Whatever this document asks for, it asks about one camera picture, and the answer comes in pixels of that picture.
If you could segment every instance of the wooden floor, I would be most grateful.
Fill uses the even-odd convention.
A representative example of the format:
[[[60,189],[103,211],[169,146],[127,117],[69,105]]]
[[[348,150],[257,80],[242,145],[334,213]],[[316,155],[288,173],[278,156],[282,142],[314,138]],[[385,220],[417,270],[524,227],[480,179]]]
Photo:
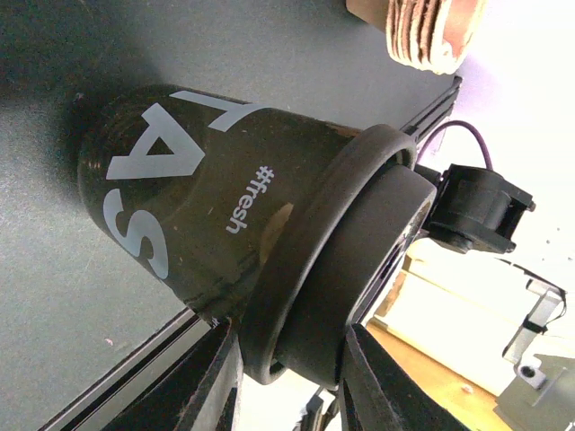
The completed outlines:
[[[509,431],[494,412],[495,397],[370,323],[367,329],[435,402],[472,430]]]

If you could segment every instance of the black container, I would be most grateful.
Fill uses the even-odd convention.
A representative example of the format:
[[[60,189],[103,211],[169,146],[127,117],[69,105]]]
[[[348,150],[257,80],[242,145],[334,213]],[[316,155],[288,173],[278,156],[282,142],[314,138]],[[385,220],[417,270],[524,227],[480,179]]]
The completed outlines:
[[[293,205],[358,133],[147,87],[102,112],[83,143],[80,191],[104,232],[202,318],[219,319],[242,313]]]

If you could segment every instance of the screw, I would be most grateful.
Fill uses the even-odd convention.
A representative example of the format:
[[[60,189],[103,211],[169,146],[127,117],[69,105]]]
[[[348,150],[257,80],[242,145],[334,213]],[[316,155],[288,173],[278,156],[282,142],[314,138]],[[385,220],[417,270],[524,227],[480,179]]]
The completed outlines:
[[[527,379],[535,377],[535,370],[530,366],[522,366],[520,371]]]

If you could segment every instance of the stacked paper cup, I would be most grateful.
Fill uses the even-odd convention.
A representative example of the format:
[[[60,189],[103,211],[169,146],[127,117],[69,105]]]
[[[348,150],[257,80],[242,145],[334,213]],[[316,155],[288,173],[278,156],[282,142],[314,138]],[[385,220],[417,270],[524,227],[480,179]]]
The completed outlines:
[[[395,61],[436,74],[463,62],[487,0],[347,0],[350,12],[385,31]]]

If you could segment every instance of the cable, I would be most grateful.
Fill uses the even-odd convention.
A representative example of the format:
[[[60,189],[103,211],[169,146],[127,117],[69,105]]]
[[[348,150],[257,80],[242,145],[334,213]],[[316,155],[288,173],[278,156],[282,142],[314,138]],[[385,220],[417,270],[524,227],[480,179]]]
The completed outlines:
[[[482,150],[483,159],[485,160],[485,167],[487,169],[489,169],[490,171],[493,171],[493,163],[491,161],[489,149],[487,148],[487,144],[485,144],[485,139],[483,139],[482,134],[479,133],[479,130],[477,130],[477,128],[475,128],[474,125],[468,123],[467,121],[462,121],[461,119],[452,119],[451,121],[447,121],[447,122],[443,123],[441,126],[437,127],[435,130],[433,130],[433,132],[431,132],[431,135],[429,135],[429,137],[427,138],[427,140],[423,144],[423,147],[421,148],[420,153],[417,156],[417,162],[420,161],[423,154],[429,148],[429,144],[431,144],[431,142],[433,141],[433,139],[436,138],[436,136],[439,134],[439,132],[441,132],[442,130],[445,130],[446,128],[450,128],[452,126],[459,126],[462,128],[466,128],[467,130],[469,130],[472,133],[472,135],[477,140],[477,144],[479,144],[479,147]]]

